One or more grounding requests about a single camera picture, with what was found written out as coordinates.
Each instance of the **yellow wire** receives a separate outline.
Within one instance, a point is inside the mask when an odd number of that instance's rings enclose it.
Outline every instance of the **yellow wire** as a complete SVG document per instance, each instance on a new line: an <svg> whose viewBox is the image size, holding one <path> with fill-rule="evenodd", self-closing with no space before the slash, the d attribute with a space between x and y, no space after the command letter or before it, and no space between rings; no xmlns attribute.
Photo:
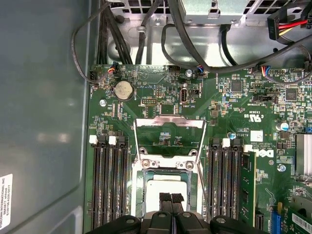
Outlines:
<svg viewBox="0 0 312 234"><path fill-rule="evenodd" d="M290 30L292 30L293 28L294 28L294 27L285 29L283 32L279 33L279 35L282 36L282 35L288 33L288 32L289 32Z"/></svg>

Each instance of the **cable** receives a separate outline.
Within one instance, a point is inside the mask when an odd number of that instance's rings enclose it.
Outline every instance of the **cable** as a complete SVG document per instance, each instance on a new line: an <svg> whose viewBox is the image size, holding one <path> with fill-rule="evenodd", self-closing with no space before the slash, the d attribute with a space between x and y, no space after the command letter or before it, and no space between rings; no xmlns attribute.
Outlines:
<svg viewBox="0 0 312 234"><path fill-rule="evenodd" d="M303 21L295 22L295 23L283 24L283 25L280 25L278 29L292 28L298 25L306 24L307 22L308 20L306 19Z"/></svg>
<svg viewBox="0 0 312 234"><path fill-rule="evenodd" d="M256 65L259 64L263 64L266 63L290 50L292 50L293 48L309 41L312 39L312 35L309 35L301 40L298 40L296 42L294 42L292 45L286 46L283 49L267 55L263 58L259 58L257 60L251 61L251 62L247 62L241 65L237 65L237 66L231 66L231 67L211 67L209 65L207 65L207 63L205 62L205 60L201 57L201 55L198 53L198 51L196 50L196 48L194 47L189 35L187 34L184 24L183 24L183 20L181 18L181 14L177 5L177 1L176 0L168 0L169 3L169 8L170 8L170 12L173 18L173 21L175 23L175 27L180 35L180 38L185 46L185 48L187 49L187 51L195 58L195 60L201 64L203 66L203 68L211 73L230 73L230 72L235 72L235 71L239 71L245 68L251 68L251 67L255 67Z"/></svg>
<svg viewBox="0 0 312 234"><path fill-rule="evenodd" d="M308 80L309 78L311 78L312 76L312 71L309 72L305 77L299 79L299 80L296 80L296 81L293 81L293 82L280 82L280 81L277 81L275 79L273 79L272 77L268 76L268 75L265 75L264 78L275 83L275 84L279 84L279 85L289 85L289 84L298 84L300 82L303 82L305 80Z"/></svg>
<svg viewBox="0 0 312 234"><path fill-rule="evenodd" d="M197 67L194 65L194 66L191 66L191 65L185 65L183 63L179 63L177 61L175 61L172 57L170 57L170 55L167 53L166 51L166 47L165 47L165 43L166 43L166 31L167 31L167 28L174 28L175 25L174 24L171 24L171 23L168 23L166 24L163 28L162 28L162 31L161 31L161 50L164 54L164 56L166 57L166 59L172 63L173 65L175 66L178 66L178 67L181 67L181 68L185 68L185 69L188 69L188 70L196 70Z"/></svg>
<svg viewBox="0 0 312 234"><path fill-rule="evenodd" d="M121 34L120 29L118 28L118 25L116 23L116 20L115 20L114 14L112 13L112 10L106 9L105 12L106 12L106 20L108 22L110 22L109 27L110 27L111 32L115 31L115 35L116 35L116 38L114 38L115 43L117 41L119 41L119 43L122 47L124 56L127 60L127 64L133 64L131 56L130 56L130 52L129 52L128 47L127 47L127 44L125 42L125 39L123 38L123 35Z"/></svg>
<svg viewBox="0 0 312 234"><path fill-rule="evenodd" d="M282 36L282 35L288 33L288 32L289 32L290 30L292 30L293 28L294 28L294 27L285 29L284 31L282 31L282 32L279 33L279 36Z"/></svg>
<svg viewBox="0 0 312 234"><path fill-rule="evenodd" d="M72 39L71 39L71 44L70 44L70 47L71 47L71 50L72 50L72 55L73 55L73 59L74 59L74 63L75 63L75 66L79 72L79 74L89 83L100 83L102 82L105 77L107 76L107 72L101 76L100 79L97 79L97 80L92 80L92 79L89 79L86 77L86 75L83 73L81 67L80 67L80 64L78 62L78 58L77 58L77 54L76 54L76 49L75 49L75 39L76 39L76 35L78 33L78 31L84 27L85 25L87 25L89 22L91 22L92 20L94 20L102 11L104 11L111 3L110 2L107 2L105 4L103 4L95 13L93 13L88 19L86 22L84 22L83 24L81 24L78 28L76 28L73 32L73 35L72 35Z"/></svg>
<svg viewBox="0 0 312 234"><path fill-rule="evenodd" d="M117 49L117 51L118 51L119 58L120 58L121 62L122 62L123 64L128 64L128 61L127 61L127 59L126 59L126 56L125 56L125 54L124 54L124 52L123 52L123 49L122 49L122 47L121 47L120 41L118 40L118 36L117 36L117 34L116 34L116 31L114 30L114 28L113 28L113 26L112 26L112 21L109 20L109 19L107 18L107 16L106 16L106 21L107 21L108 27L109 27L110 30L111 30L111 34L112 34L112 36L113 36L113 39L114 39L114 42L115 42L115 46L116 46L116 49Z"/></svg>
<svg viewBox="0 0 312 234"><path fill-rule="evenodd" d="M222 45L222 50L223 53L225 55L225 57L227 58L227 60L230 62L230 64L232 66L236 66L238 65L237 62L235 62L235 60L233 59L233 57L231 56L229 49L228 49L228 45L226 42L226 36L228 31L231 29L231 25L230 24L222 24L220 27L220 31L221 31L221 45Z"/></svg>
<svg viewBox="0 0 312 234"><path fill-rule="evenodd" d="M141 27L146 27L151 16L155 13L155 11L157 10L157 8L159 7L159 5L161 3L163 3L163 0L154 1L152 7L146 13L146 15L145 15L145 17L141 23ZM138 50L137 50L137 54L136 54L136 64L141 64L141 62L142 62L143 50L144 50L144 46L145 46L145 38L146 38L145 33L140 32L139 39L138 39Z"/></svg>

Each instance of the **gray metal panel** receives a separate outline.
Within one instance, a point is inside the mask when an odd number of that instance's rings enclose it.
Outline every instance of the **gray metal panel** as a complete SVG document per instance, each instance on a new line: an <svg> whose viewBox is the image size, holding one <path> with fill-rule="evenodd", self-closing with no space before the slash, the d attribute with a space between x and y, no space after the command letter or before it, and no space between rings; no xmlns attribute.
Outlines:
<svg viewBox="0 0 312 234"><path fill-rule="evenodd" d="M11 223L0 234L82 233L85 86L70 37L89 5L16 0L0 7L0 176L13 174ZM95 48L96 34L88 41L87 32L77 40L82 64L86 45Z"/></svg>

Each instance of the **black cable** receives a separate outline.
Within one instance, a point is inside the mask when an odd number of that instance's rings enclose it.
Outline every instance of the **black cable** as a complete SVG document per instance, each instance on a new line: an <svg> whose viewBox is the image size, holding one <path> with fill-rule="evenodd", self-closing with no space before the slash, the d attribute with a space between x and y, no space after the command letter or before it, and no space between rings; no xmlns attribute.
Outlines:
<svg viewBox="0 0 312 234"><path fill-rule="evenodd" d="M271 82L273 82L273 83L275 83L275 84L289 85L289 84L298 84L298 83L300 83L300 82L303 82L303 81L305 81L305 80L308 80L309 78L311 78L311 76L312 76L312 71L309 72L305 77L303 77L303 78L301 78L301 79L299 79L299 80L293 81L293 82L280 82L280 81L277 81L277 80L273 79L273 78L270 77L270 76L265 76L264 78L267 79L267 80L269 80L269 81L271 81Z"/></svg>
<svg viewBox="0 0 312 234"><path fill-rule="evenodd" d="M230 64L232 66L236 66L238 64L237 64L237 62L235 62L235 60L231 56L231 54L229 52L229 49L228 49L228 44L226 42L226 36L227 36L227 33L229 32L230 29L231 29L231 25L230 24L222 24L221 25L221 27L220 27L221 45L222 45L223 53L224 53L225 57L227 58L227 60L230 62Z"/></svg>
<svg viewBox="0 0 312 234"><path fill-rule="evenodd" d="M144 17L144 19L143 19L143 21L141 23L141 27L146 27L146 25L149 22L151 16L155 13L155 11L157 10L157 8L159 7L159 5L162 2L163 2L163 0L156 0L156 1L154 1L152 7L146 13L146 15L145 15L145 17ZM141 62L142 62L143 50L144 50L144 46L145 46L145 38L146 38L145 33L140 33L139 34L138 50L137 50L137 54L136 54L136 64L141 64Z"/></svg>
<svg viewBox="0 0 312 234"><path fill-rule="evenodd" d="M86 22L84 22L83 24L81 24L78 28L76 28L73 32L73 35L72 35L72 39L71 39L71 44L70 44L70 47L71 47L71 50L72 50L72 55L73 55L73 59L74 59L74 63L75 63L75 66L79 72L79 74L89 83L100 83L102 82L105 77L107 76L107 72L101 76L100 79L97 79L97 80L92 80L92 79L89 79L86 77L86 75L83 73L81 67L80 67L80 64L78 62L78 58L77 58L77 54L76 54L76 49L75 49L75 39L76 39L76 35L78 33L78 31L84 27L85 25L87 25L89 22L91 22L92 20L94 20L102 11L104 11L111 3L110 2L107 2L105 4L103 4L95 13L93 13L88 19Z"/></svg>
<svg viewBox="0 0 312 234"><path fill-rule="evenodd" d="M107 25L108 27L110 28L111 30L111 34L113 36L113 39L114 39L114 42L115 42L115 46L116 46L116 49L118 51L118 54L119 54L119 57L120 57L120 60L123 64L128 64L128 61L126 59L126 56L123 52L123 49L121 47L121 44L120 44L120 41L118 40L118 36L116 34L116 31L114 30L113 26L112 26L112 21L108 19L108 17L106 16L106 21L107 21Z"/></svg>
<svg viewBox="0 0 312 234"><path fill-rule="evenodd" d="M166 51L166 47L165 47L165 43L166 43L166 31L167 31L167 28L174 28L175 25L172 24L172 23L169 23L169 24L166 24L163 28L162 28L162 31L161 31L161 50L164 54L164 56L166 57L166 59L172 63L173 65L175 66L178 66L178 67L182 67L182 68L185 68L185 69L190 69L190 70L196 70L196 66L191 66L191 65L185 65L183 63L179 63L177 61L175 61L172 57L170 57L170 55L167 53Z"/></svg>
<svg viewBox="0 0 312 234"><path fill-rule="evenodd" d="M115 43L117 40L119 40L119 43L122 47L123 53L126 57L128 64L133 64L131 56L130 56L130 52L129 52L128 47L127 47L127 44L125 42L125 39L123 38L123 35L121 34L120 29L118 28L118 25L117 25L117 22L115 20L114 14L112 13L112 10L106 9L105 13L107 14L106 20L111 23L110 30L111 31L114 30L115 34L117 36L116 38L114 38Z"/></svg>
<svg viewBox="0 0 312 234"><path fill-rule="evenodd" d="M294 43L294 41L286 38L285 36L280 36L279 39L277 39L276 41L283 45L291 45ZM308 49L305 46L299 45L298 49L300 49L301 52L307 57L308 61L311 61L311 54L309 53Z"/></svg>
<svg viewBox="0 0 312 234"><path fill-rule="evenodd" d="M201 57L201 55L198 53L198 51L196 50L196 48L194 47L189 35L187 34L184 24L183 24L183 20L181 18L181 14L177 5L177 1L176 0L168 0L169 3L169 8L170 8L170 12L171 12L171 16L173 18L173 21L175 23L175 27L180 35L180 38L185 46L185 48L188 50L188 52L195 58L195 60L203 66L203 68L211 73L230 73L230 72L235 72L235 71L239 71L245 68L251 68L251 67L255 67L259 64L263 64L266 63L290 50L292 50L293 48L308 42L309 40L312 39L312 35L309 35L299 41L296 41L295 43L293 43L290 46L286 46L283 49L270 54L268 56L265 56L263 58L259 58L257 60L251 61L251 62L247 62L241 65L237 65L237 66L231 66L231 67L211 67L209 65L207 65L207 63L205 62L205 60Z"/></svg>
<svg viewBox="0 0 312 234"><path fill-rule="evenodd" d="M105 16L102 17L103 30L102 30L102 64L107 64L107 41L108 41L108 24Z"/></svg>

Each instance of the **capacitor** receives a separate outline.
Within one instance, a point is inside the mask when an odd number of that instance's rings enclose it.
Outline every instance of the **capacitor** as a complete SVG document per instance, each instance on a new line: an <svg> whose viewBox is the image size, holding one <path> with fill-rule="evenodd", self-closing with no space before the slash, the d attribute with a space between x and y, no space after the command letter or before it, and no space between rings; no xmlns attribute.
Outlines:
<svg viewBox="0 0 312 234"><path fill-rule="evenodd" d="M231 140L234 140L236 138L236 133L229 132L228 133L228 138L231 139Z"/></svg>
<svg viewBox="0 0 312 234"><path fill-rule="evenodd" d="M289 130L289 125L288 125L288 123L285 123L285 122L279 122L276 125L276 129L279 130L279 131L288 131Z"/></svg>
<svg viewBox="0 0 312 234"><path fill-rule="evenodd" d="M122 80L115 85L114 93L119 100L127 101L132 98L134 88L131 83Z"/></svg>

